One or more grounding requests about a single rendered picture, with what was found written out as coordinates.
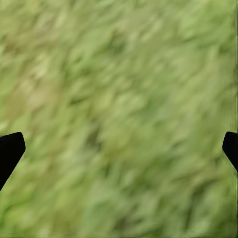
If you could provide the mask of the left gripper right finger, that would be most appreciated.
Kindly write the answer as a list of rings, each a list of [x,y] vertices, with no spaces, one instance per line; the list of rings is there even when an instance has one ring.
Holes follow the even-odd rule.
[[[228,131],[222,149],[238,172],[238,134]]]

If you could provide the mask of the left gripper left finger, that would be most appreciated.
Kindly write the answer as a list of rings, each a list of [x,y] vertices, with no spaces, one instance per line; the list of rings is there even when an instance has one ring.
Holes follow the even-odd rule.
[[[0,191],[25,151],[21,132],[0,137]]]

